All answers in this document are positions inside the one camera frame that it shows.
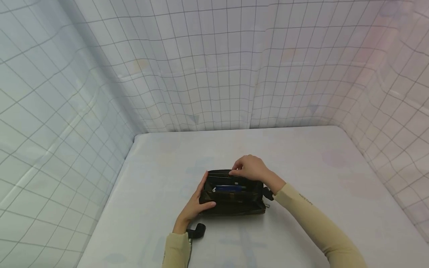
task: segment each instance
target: beige sleeve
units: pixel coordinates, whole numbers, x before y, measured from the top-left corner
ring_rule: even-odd
[[[187,232],[182,235],[169,234],[165,242],[162,268],[186,268],[190,257],[190,247]]]
[[[366,268],[365,260],[345,233],[292,186],[286,184],[274,199],[298,221],[328,258],[331,268]]]

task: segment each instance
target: wallet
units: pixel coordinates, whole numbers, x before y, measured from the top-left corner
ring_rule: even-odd
[[[216,202],[214,208],[201,212],[207,216],[264,214],[262,196],[270,200],[272,192],[260,181],[229,175],[230,169],[211,170],[204,183],[199,203]]]

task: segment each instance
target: hand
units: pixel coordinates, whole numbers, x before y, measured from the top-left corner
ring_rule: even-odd
[[[282,178],[266,167],[262,159],[251,154],[238,159],[234,163],[230,175],[245,177],[252,181],[261,181],[271,189],[273,194],[277,194],[286,184]]]
[[[208,172],[206,171],[196,191],[193,193],[188,203],[185,205],[182,212],[177,217],[176,223],[173,228],[173,233],[180,235],[186,233],[187,226],[200,212],[208,210],[209,208],[212,208],[216,205],[215,202],[207,202],[204,204],[199,203],[199,196],[201,195],[201,191],[204,187],[207,175]]]
[[[272,173],[262,159],[251,154],[238,159],[230,171],[230,175],[245,177],[252,181],[264,181]]]

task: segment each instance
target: table surface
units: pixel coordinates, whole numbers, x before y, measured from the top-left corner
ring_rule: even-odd
[[[244,154],[330,217],[368,267],[427,268],[429,246],[336,126],[136,136],[78,267],[160,267],[166,236],[204,171],[229,169]],[[199,218],[207,230],[193,242],[189,268],[329,267],[289,212],[266,203],[263,215]]]

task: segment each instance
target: finger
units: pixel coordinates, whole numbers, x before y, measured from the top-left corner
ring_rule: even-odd
[[[204,203],[204,204],[200,204],[198,206],[198,211],[201,212],[201,211],[204,211],[204,210],[208,210],[210,208],[214,208],[215,206],[216,206],[216,202],[207,202],[207,203]]]
[[[204,176],[202,177],[201,182],[198,184],[198,187],[196,188],[194,195],[199,196],[201,194],[201,191],[204,187],[204,183],[205,183],[205,180],[207,179],[207,176],[208,176],[208,171],[204,173]]]
[[[240,169],[243,167],[243,158],[244,156],[240,157],[233,165],[232,169]]]
[[[241,176],[241,177],[244,177],[243,176],[243,174],[244,174],[244,170],[243,169],[233,169],[233,170],[231,170],[230,171],[230,173],[229,173],[231,176]]]

